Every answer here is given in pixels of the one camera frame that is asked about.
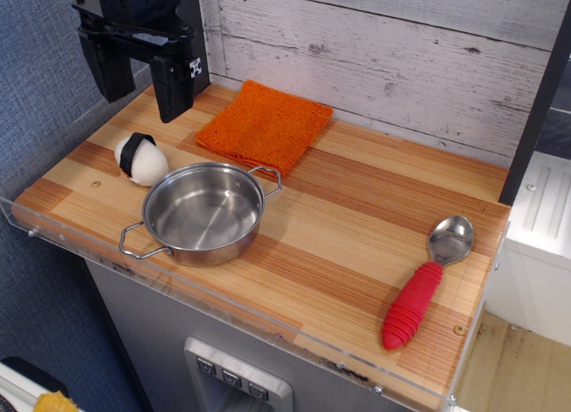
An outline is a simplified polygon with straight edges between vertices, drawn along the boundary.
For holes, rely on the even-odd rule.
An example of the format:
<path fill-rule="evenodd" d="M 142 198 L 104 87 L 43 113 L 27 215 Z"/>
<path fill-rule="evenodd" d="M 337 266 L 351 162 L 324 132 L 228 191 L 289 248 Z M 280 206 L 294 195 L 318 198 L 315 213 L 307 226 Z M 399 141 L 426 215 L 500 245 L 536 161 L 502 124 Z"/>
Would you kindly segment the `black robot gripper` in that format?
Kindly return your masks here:
<path fill-rule="evenodd" d="M 152 58 L 160 118 L 169 123 L 194 105 L 195 31 L 181 0 L 74 0 L 79 41 L 97 88 L 108 103 L 135 90 L 132 58 Z"/>

